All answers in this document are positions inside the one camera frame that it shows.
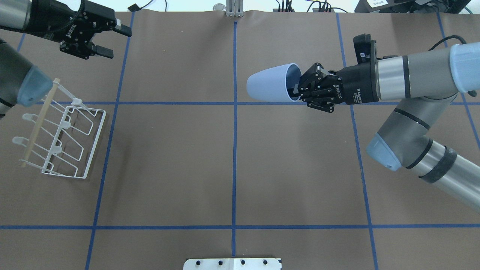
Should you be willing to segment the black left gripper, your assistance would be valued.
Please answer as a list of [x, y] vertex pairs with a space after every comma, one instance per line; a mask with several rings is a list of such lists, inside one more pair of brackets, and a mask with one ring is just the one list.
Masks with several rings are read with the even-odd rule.
[[91, 56], [114, 58], [110, 48], [95, 45], [93, 37], [104, 31], [113, 30], [131, 37], [130, 26], [117, 21], [115, 11], [109, 7], [81, 1], [82, 7], [74, 11], [57, 0], [33, 0], [29, 16], [29, 33], [57, 42], [59, 50], [82, 59]]

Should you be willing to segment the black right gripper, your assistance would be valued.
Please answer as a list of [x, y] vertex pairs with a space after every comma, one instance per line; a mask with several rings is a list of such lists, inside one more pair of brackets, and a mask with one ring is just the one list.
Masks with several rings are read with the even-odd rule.
[[336, 104], [377, 102], [376, 68], [375, 63], [366, 63], [326, 71], [320, 63], [314, 63], [292, 88], [292, 99], [300, 98], [309, 108], [327, 113], [333, 113]]

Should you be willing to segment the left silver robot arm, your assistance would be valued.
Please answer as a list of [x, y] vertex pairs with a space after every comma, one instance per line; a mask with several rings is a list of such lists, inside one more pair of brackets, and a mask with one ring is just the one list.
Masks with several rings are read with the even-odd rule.
[[[93, 42], [96, 34], [112, 31], [132, 36], [132, 29], [116, 17], [115, 10], [90, 0], [81, 0], [77, 9], [59, 0], [2, 0], [1, 29], [55, 42], [61, 52], [84, 60], [114, 57], [113, 50]], [[54, 86], [53, 79], [4, 38], [0, 63], [1, 118], [14, 106], [36, 104]]]

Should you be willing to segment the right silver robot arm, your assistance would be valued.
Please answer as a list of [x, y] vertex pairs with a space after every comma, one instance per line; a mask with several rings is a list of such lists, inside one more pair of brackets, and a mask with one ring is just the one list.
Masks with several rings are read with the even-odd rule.
[[427, 136], [460, 93], [479, 90], [479, 43], [377, 58], [375, 40], [354, 44], [357, 65], [338, 71], [315, 63], [287, 91], [308, 107], [399, 100], [367, 153], [384, 167], [404, 167], [479, 211], [479, 166]]

